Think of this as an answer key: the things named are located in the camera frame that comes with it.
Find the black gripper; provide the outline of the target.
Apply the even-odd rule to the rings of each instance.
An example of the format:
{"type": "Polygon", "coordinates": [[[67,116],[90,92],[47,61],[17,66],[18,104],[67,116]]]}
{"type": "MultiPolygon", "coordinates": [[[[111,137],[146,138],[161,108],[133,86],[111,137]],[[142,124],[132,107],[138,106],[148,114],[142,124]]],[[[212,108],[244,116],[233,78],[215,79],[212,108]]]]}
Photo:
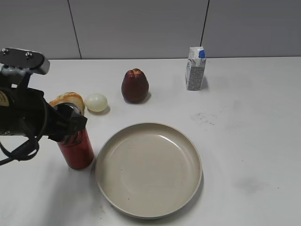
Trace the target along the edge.
{"type": "Polygon", "coordinates": [[[34,73],[45,75],[48,70],[1,69],[0,134],[24,136],[21,121],[34,136],[48,136],[56,142],[85,129],[86,117],[72,117],[73,108],[67,104],[51,107],[43,91],[28,87],[34,73]]]}

